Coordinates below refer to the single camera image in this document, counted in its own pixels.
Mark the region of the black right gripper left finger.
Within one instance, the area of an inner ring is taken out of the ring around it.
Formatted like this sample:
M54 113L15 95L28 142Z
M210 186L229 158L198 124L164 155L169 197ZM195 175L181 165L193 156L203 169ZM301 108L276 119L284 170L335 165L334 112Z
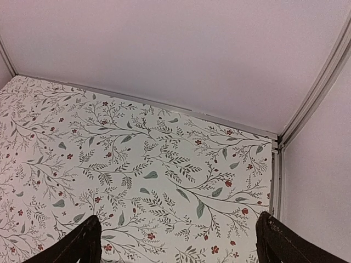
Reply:
M101 262L101 224L91 215L63 239L25 260L34 262Z

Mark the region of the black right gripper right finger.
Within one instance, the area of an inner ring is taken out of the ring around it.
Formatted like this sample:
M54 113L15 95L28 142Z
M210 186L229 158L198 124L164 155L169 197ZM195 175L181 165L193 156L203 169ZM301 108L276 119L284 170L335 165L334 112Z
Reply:
M256 222L256 237L259 262L346 263L306 241L266 211Z

